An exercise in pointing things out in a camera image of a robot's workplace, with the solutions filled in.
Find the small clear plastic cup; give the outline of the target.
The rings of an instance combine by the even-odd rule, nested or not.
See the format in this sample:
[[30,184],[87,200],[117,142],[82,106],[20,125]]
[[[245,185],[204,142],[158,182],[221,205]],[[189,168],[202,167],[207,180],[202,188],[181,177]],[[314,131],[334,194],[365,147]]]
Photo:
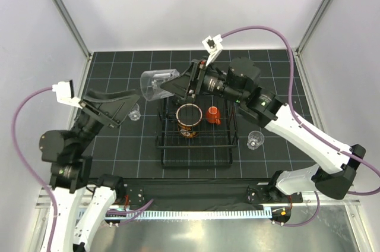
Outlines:
[[128,114],[131,121],[138,121],[141,118],[140,106],[136,103]]

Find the black red skull mug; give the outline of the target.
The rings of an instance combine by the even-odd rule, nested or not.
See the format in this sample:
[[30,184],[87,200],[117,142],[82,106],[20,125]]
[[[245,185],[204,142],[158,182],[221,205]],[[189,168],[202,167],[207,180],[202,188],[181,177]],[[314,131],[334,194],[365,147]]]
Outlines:
[[198,126],[202,121],[201,108],[193,103],[186,103],[176,111],[176,120],[179,133],[185,138],[194,138],[198,132]]

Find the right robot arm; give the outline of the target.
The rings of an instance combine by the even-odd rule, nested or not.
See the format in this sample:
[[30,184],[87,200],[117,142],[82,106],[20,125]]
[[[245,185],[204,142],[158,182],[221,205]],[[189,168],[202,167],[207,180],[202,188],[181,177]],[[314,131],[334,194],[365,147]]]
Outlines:
[[348,146],[313,126],[290,105],[259,84],[260,69],[248,58],[235,58],[227,72],[207,65],[204,60],[192,61],[189,68],[160,88],[182,99],[213,95],[238,105],[239,113],[249,122],[264,128],[297,147],[315,161],[315,165],[296,171],[277,171],[267,188],[274,202],[304,191],[319,191],[342,200],[353,183],[358,161],[344,155],[353,153],[362,159],[366,150],[356,144]]

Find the large clear plastic cup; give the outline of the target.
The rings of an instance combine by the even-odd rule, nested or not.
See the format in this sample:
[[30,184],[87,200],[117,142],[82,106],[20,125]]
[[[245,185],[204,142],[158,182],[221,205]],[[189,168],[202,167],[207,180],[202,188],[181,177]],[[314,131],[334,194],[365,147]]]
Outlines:
[[179,76],[176,69],[144,71],[140,77],[141,93],[146,101],[164,99],[173,96],[173,93],[163,90],[160,86],[164,82]]

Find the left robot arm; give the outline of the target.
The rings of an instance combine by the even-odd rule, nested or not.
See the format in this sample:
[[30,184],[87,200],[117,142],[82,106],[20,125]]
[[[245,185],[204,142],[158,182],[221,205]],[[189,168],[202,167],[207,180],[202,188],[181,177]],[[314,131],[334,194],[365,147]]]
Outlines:
[[44,189],[51,198],[42,251],[89,251],[107,208],[121,204],[126,191],[120,177],[104,175],[80,221],[76,220],[86,192],[93,158],[83,153],[104,126],[119,128],[138,102],[135,90],[102,93],[90,90],[82,99],[67,82],[53,85],[59,103],[79,108],[70,130],[50,130],[39,141],[42,161],[51,164]]

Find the small orange cup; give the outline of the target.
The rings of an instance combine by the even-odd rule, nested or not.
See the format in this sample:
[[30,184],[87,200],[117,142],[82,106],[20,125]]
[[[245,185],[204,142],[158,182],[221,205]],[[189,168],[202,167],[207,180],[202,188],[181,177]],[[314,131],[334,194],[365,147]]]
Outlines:
[[216,106],[210,106],[206,111],[206,120],[210,124],[221,124],[221,114]]

